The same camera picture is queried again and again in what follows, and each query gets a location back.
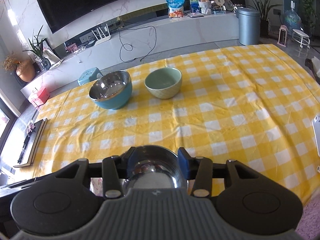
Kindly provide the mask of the blue water jug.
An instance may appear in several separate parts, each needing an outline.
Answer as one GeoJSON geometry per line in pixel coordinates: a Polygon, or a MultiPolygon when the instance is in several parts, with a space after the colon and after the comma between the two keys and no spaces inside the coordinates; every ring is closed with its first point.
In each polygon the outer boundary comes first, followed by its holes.
{"type": "Polygon", "coordinates": [[[301,28],[302,20],[295,11],[295,2],[291,1],[290,10],[287,10],[284,14],[284,25],[287,27],[289,34],[292,34],[293,29],[301,28]]]}

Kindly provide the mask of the clear glass sticker plate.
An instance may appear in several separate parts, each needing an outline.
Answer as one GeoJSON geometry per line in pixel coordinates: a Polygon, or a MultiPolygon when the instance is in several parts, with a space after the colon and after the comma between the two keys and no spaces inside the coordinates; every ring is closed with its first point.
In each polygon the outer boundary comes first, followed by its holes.
{"type": "Polygon", "coordinates": [[[90,190],[99,197],[103,196],[103,180],[102,178],[92,178],[90,183],[90,190]]]}

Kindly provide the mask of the white round stool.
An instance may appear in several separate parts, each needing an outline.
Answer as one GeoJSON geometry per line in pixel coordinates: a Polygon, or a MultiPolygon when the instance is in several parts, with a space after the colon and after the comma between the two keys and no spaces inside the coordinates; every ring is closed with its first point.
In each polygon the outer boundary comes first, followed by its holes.
{"type": "Polygon", "coordinates": [[[302,30],[292,29],[292,40],[297,42],[301,49],[304,47],[310,49],[310,37],[302,30]]]}

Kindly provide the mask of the potted long leaf plant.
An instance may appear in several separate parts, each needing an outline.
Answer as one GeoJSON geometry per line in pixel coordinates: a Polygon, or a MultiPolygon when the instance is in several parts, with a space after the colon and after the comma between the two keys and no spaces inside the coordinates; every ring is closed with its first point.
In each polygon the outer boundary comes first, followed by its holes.
{"type": "Polygon", "coordinates": [[[271,9],[281,6],[279,3],[273,4],[273,0],[250,0],[253,5],[251,8],[257,10],[260,14],[260,36],[264,38],[269,38],[269,26],[270,21],[268,14],[271,9]]]}

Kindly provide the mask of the golden round vase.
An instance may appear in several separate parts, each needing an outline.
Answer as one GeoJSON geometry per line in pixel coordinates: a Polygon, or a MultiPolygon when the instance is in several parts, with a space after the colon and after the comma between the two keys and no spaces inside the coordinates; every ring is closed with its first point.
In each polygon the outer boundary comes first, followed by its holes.
{"type": "Polygon", "coordinates": [[[21,61],[16,68],[17,76],[24,82],[30,82],[35,77],[35,68],[31,60],[21,61]]]}

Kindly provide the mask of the green ceramic bowl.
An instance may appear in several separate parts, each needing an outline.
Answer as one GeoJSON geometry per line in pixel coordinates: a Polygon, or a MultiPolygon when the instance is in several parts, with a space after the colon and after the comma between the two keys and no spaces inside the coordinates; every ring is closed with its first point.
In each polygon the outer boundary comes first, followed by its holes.
{"type": "Polygon", "coordinates": [[[170,99],[179,93],[182,73],[176,68],[164,67],[151,72],[145,79],[147,90],[158,99],[170,99]]]}

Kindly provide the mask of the white wifi router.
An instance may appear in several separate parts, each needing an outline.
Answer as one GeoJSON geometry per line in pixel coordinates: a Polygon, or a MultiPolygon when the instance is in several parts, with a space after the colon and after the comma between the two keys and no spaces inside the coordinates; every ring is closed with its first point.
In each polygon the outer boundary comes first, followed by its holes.
{"type": "Polygon", "coordinates": [[[91,32],[95,37],[95,46],[107,42],[111,39],[108,25],[105,25],[103,29],[101,27],[96,27],[96,29],[91,30],[91,32]]]}

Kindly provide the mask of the orange steel bowl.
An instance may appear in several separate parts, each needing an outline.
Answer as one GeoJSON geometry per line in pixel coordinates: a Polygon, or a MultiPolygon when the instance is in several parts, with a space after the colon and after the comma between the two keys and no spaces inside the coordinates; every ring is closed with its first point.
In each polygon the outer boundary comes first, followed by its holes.
{"type": "Polygon", "coordinates": [[[136,147],[126,162],[123,193],[130,189],[187,189],[188,181],[178,165],[178,156],[162,146],[136,147]]]}

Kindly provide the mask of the pink storage box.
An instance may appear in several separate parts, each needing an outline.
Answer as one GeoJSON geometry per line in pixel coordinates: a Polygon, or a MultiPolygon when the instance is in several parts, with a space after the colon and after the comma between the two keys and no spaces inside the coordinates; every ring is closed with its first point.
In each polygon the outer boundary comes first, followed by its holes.
{"type": "Polygon", "coordinates": [[[39,89],[34,89],[29,95],[28,101],[34,106],[39,107],[44,105],[49,99],[50,94],[46,87],[42,86],[39,89]]]}

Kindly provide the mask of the black notebook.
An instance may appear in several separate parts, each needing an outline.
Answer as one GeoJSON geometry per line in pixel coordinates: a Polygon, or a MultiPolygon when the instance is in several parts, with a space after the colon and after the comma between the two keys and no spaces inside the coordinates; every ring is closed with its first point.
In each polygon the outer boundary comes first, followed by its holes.
{"type": "Polygon", "coordinates": [[[14,168],[27,167],[33,164],[47,121],[48,119],[44,118],[36,123],[33,123],[32,120],[29,122],[26,129],[27,134],[30,134],[28,146],[25,150],[22,162],[15,165],[14,168]]]}

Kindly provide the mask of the yellow checked tablecloth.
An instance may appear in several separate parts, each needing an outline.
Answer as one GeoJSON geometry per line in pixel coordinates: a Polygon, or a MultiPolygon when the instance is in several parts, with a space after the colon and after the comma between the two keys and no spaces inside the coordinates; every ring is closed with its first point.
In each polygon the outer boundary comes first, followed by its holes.
{"type": "Polygon", "coordinates": [[[302,201],[319,189],[319,157],[311,120],[319,85],[271,44],[228,47],[143,64],[129,71],[133,92],[118,110],[98,107],[90,85],[50,99],[48,123],[32,177],[87,158],[98,162],[132,146],[160,145],[224,163],[236,159],[293,191],[302,201]],[[176,68],[182,86],[170,99],[145,87],[153,71],[176,68]]]}

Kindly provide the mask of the white marble tv cabinet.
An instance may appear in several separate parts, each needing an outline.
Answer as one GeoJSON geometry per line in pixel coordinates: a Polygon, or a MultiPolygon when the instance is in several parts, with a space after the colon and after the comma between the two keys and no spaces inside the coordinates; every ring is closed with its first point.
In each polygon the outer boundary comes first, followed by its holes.
{"type": "Polygon", "coordinates": [[[236,40],[238,37],[239,21],[232,12],[199,18],[157,20],[137,29],[122,30],[107,42],[69,55],[59,65],[41,72],[21,92],[26,98],[41,86],[52,92],[76,81],[84,71],[93,67],[103,70],[163,51],[236,40]]]}

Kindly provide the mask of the blue steel bowl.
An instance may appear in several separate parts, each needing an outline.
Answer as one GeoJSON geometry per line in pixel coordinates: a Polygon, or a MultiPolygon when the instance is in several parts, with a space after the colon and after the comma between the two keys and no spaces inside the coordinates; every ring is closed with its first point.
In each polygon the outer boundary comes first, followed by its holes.
{"type": "Polygon", "coordinates": [[[97,80],[89,90],[89,98],[103,109],[116,110],[128,103],[132,90],[130,74],[126,70],[119,70],[97,80]]]}

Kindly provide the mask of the blue snack bag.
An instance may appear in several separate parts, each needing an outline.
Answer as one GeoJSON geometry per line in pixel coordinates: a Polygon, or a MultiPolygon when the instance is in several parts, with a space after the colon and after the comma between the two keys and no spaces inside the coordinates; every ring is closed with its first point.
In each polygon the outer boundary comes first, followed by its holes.
{"type": "Polygon", "coordinates": [[[166,2],[170,18],[180,18],[184,16],[184,0],[166,0],[166,2]]]}

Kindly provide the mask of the pink small heater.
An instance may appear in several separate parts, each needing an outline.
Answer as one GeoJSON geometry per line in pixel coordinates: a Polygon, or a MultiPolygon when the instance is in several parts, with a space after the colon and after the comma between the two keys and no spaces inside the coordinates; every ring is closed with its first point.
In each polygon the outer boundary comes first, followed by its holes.
{"type": "Polygon", "coordinates": [[[279,28],[279,36],[278,36],[278,42],[277,42],[278,45],[286,47],[287,32],[288,32],[288,28],[286,27],[286,25],[281,25],[279,28]]]}

